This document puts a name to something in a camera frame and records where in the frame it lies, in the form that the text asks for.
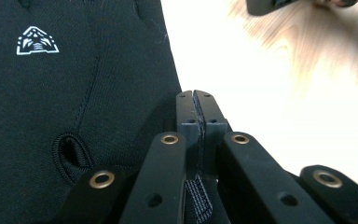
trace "neoprene fabric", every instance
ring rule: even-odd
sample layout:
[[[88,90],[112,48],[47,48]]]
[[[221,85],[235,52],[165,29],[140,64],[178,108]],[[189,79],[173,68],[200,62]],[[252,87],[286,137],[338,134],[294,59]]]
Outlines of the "neoprene fabric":
[[[48,221],[91,166],[142,161],[180,91],[158,0],[0,0],[0,223]]]

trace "screw hole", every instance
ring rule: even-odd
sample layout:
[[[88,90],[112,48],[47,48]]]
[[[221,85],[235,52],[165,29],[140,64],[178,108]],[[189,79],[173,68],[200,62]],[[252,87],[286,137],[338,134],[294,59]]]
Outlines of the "screw hole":
[[[281,200],[281,202],[287,206],[298,206],[298,201],[296,199],[295,196],[289,194],[289,193],[286,193],[286,192],[281,192],[279,195],[278,195],[278,198],[279,200]]]
[[[106,182],[109,179],[108,175],[100,175],[95,178],[95,183],[102,184],[103,182]]]
[[[146,196],[146,204],[149,207],[157,207],[162,203],[161,195],[154,193]]]

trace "blurred hand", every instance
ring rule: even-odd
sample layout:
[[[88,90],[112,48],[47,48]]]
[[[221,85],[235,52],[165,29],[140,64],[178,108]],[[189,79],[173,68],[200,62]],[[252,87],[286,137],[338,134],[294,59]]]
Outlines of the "blurred hand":
[[[358,0],[331,0],[331,2],[338,7],[350,7],[358,2]]]

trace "brass rivet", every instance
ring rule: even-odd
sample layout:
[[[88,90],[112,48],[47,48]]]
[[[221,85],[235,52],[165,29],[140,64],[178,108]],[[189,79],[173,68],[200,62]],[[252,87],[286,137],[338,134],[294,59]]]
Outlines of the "brass rivet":
[[[173,145],[179,141],[179,138],[173,134],[167,134],[162,136],[161,142],[166,145]]]
[[[243,134],[234,134],[231,136],[231,140],[235,143],[242,144],[242,145],[249,143],[249,138]]]
[[[97,178],[100,176],[106,176],[107,179],[104,182],[97,182]],[[111,185],[115,181],[115,175],[109,171],[99,171],[89,181],[89,185],[94,189],[104,189]]]
[[[338,177],[323,170],[314,171],[313,178],[329,188],[339,189],[342,187],[342,181]]]

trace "glove logo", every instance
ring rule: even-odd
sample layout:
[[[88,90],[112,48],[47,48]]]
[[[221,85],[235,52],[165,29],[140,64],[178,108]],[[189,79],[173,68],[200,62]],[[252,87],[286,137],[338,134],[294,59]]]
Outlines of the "glove logo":
[[[57,45],[51,35],[30,26],[17,41],[17,55],[29,55],[32,53],[58,53]]]

